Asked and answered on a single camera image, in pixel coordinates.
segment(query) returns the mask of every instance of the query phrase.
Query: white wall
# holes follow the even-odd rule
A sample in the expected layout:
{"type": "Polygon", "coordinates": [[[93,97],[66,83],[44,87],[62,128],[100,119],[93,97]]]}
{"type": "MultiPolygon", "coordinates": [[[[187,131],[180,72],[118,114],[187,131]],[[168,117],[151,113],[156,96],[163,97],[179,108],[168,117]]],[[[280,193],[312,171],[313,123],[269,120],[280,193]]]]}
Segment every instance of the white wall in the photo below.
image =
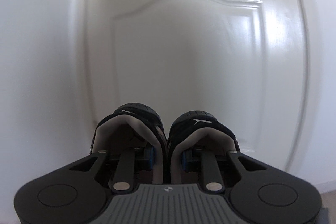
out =
{"type": "Polygon", "coordinates": [[[70,0],[0,0],[0,223],[26,182],[89,153],[68,38],[70,0]]]}
{"type": "Polygon", "coordinates": [[[293,174],[326,192],[336,189],[336,0],[315,2],[321,30],[320,98],[306,155],[293,174]]]}

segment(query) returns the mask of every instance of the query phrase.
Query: door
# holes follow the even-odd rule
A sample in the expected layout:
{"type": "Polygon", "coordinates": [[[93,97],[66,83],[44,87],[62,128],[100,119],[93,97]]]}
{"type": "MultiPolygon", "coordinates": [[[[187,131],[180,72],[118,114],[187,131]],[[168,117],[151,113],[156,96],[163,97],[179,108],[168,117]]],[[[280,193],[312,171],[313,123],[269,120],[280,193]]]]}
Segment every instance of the door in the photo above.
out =
{"type": "Polygon", "coordinates": [[[204,110],[243,153],[284,169],[305,90],[298,0],[87,0],[86,15],[96,121],[140,102],[168,133],[204,110]]]}

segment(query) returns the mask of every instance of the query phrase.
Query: shoe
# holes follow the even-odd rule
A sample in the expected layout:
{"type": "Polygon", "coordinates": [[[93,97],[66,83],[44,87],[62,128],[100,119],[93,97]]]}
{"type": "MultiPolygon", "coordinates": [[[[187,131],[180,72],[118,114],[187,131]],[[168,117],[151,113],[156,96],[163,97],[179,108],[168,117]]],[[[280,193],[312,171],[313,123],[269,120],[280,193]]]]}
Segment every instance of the shoe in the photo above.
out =
{"type": "Polygon", "coordinates": [[[153,150],[150,172],[140,171],[138,183],[163,183],[167,140],[160,116],[150,107],[129,103],[120,106],[99,122],[94,132],[90,153],[106,150],[121,155],[128,148],[153,150]]]}
{"type": "Polygon", "coordinates": [[[229,150],[240,151],[235,135],[213,115],[205,111],[187,112],[175,120],[169,132],[166,176],[172,184],[199,182],[198,174],[185,172],[183,166],[183,152],[194,147],[219,156],[225,156],[229,150]]]}

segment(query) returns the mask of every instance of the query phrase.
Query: ribbed panel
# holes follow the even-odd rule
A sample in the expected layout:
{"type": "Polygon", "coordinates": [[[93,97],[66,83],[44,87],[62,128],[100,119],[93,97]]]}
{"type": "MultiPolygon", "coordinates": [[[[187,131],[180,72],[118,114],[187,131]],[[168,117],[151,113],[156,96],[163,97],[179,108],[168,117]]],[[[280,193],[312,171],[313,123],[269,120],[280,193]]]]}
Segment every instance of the ribbed panel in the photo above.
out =
{"type": "Polygon", "coordinates": [[[196,184],[145,185],[116,196],[92,224],[246,224],[225,199],[199,190],[196,184]]]}

